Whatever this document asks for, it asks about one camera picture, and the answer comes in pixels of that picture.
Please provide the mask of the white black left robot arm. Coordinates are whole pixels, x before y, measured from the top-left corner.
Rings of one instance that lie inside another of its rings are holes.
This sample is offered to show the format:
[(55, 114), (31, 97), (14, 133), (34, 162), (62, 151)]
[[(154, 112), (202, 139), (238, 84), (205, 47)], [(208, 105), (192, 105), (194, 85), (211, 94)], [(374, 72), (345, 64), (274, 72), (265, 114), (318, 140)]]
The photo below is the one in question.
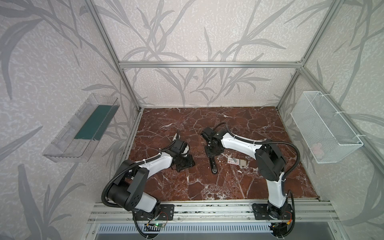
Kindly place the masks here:
[(173, 141), (167, 147), (159, 149), (156, 155), (141, 161), (122, 162), (102, 191), (102, 203), (111, 208), (143, 211), (157, 216), (161, 201), (145, 193), (147, 180), (169, 168), (181, 172), (194, 165), (190, 145), (176, 134)]

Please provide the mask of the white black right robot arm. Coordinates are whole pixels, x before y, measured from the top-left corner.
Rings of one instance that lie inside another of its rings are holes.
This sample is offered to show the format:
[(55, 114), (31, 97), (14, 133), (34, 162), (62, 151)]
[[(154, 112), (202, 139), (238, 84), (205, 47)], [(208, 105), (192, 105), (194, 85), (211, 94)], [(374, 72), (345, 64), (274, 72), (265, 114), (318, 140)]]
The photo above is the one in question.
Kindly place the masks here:
[[(213, 174), (218, 173), (215, 157), (226, 149), (241, 152), (256, 160), (261, 176), (266, 179), (269, 191), (267, 214), (273, 219), (280, 217), (289, 206), (288, 195), (284, 192), (284, 182), (287, 176), (298, 166), (300, 151), (288, 142), (272, 140), (256, 141), (240, 137), (231, 132), (228, 126), (224, 130), (217, 131), (217, 127), (205, 128), (201, 136), (206, 141), (205, 152), (210, 161)], [(287, 160), (283, 156), (280, 145), (293, 148), (296, 152), (296, 161), (288, 170), (285, 169)]]

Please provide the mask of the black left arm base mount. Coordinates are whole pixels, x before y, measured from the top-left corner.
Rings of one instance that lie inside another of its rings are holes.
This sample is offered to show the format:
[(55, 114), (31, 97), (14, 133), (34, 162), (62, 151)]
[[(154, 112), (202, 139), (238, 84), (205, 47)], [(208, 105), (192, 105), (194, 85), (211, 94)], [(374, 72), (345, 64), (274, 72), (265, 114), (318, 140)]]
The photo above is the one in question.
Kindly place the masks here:
[(154, 208), (150, 213), (143, 210), (134, 211), (133, 214), (138, 221), (149, 221), (149, 220), (161, 220), (171, 221), (174, 218), (175, 205), (173, 204), (160, 204)]

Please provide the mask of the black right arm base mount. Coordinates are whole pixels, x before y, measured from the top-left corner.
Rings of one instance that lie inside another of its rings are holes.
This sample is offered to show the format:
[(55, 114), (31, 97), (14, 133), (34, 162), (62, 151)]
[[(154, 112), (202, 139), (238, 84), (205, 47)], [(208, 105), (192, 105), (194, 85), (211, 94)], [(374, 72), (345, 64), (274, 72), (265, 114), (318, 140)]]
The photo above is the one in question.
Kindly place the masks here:
[(285, 203), (281, 208), (270, 204), (252, 204), (252, 210), (256, 220), (265, 221), (288, 221), (293, 217), (293, 207)]

